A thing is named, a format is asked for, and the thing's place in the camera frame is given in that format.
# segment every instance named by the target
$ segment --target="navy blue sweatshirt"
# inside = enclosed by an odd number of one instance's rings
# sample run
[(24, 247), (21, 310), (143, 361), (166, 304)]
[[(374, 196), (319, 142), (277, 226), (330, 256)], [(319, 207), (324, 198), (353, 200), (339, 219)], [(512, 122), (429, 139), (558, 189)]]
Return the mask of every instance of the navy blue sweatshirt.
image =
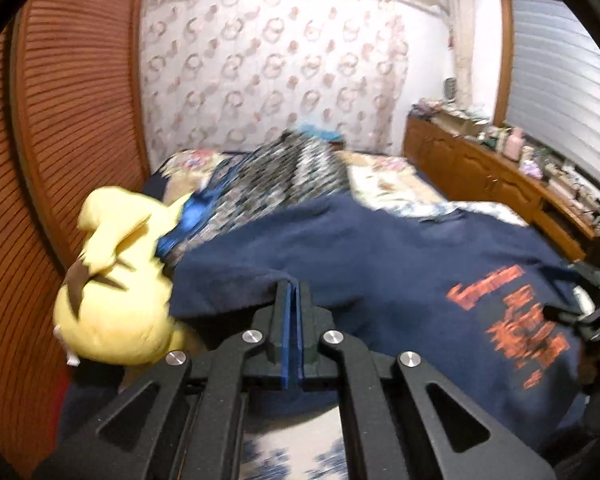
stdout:
[(418, 352), (537, 447), (578, 394), (578, 342), (541, 315), (543, 303), (576, 309), (574, 283), (550, 283), (541, 267), (569, 276), (532, 228), (460, 211), (399, 218), (333, 194), (187, 252), (171, 315), (263, 304), (277, 280), (306, 281), (339, 330), (384, 354)]

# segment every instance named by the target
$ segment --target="wooden window frame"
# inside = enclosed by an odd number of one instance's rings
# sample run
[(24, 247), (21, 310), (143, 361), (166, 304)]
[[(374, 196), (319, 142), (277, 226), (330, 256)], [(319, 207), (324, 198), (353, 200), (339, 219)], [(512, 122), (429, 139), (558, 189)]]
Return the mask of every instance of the wooden window frame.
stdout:
[(511, 91), (511, 71), (513, 69), (513, 12), (511, 0), (502, 3), (502, 58), (500, 59), (500, 83), (498, 99), (493, 115), (493, 124), (502, 126), (507, 117), (509, 93)]

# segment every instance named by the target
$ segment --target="floral bedsheet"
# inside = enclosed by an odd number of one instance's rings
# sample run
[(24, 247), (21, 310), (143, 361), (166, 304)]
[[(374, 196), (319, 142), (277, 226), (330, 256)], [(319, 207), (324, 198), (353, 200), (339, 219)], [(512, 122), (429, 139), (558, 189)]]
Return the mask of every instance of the floral bedsheet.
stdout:
[[(491, 202), (448, 202), (404, 158), (338, 152), (347, 164), (352, 192), (372, 209), (422, 218), (465, 209), (526, 225), (509, 207)], [(164, 201), (173, 203), (201, 189), (227, 155), (209, 150), (180, 152), (161, 169), (170, 178)], [(248, 420), (240, 480), (345, 480), (347, 464), (336, 407), (318, 415), (285, 420)]]

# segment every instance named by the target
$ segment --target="cabinet door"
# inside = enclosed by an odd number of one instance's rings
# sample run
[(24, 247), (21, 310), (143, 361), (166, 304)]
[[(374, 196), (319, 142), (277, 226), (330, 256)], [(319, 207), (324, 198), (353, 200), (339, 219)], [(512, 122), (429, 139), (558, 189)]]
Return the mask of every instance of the cabinet door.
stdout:
[(402, 155), (414, 166), (418, 166), (418, 158), (422, 150), (427, 133), (421, 121), (409, 118), (407, 131), (404, 136)]
[(456, 162), (456, 184), (451, 199), (481, 201), (490, 199), (493, 165), (473, 146), (465, 146)]
[(524, 182), (521, 175), (504, 170), (497, 176), (491, 188), (491, 200), (508, 205), (527, 222), (531, 222), (540, 196)]
[(453, 193), (456, 149), (454, 138), (446, 132), (433, 134), (420, 157), (420, 170), (447, 197)]

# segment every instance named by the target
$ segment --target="wooden louvered door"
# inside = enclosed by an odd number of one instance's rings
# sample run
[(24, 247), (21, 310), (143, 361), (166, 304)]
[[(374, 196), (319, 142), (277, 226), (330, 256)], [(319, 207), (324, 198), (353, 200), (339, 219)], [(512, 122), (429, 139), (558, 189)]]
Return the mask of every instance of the wooden louvered door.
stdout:
[(139, 109), (139, 0), (30, 0), (14, 30), (18, 151), (62, 262), (77, 256), (85, 197), (148, 177)]
[(24, 477), (54, 446), (52, 311), (82, 201), (148, 175), (139, 6), (30, 0), (0, 35), (0, 452)]
[(26, 474), (53, 446), (54, 385), (63, 361), (51, 315), (62, 277), (13, 155), (5, 117), (5, 36), (0, 35), (0, 450)]

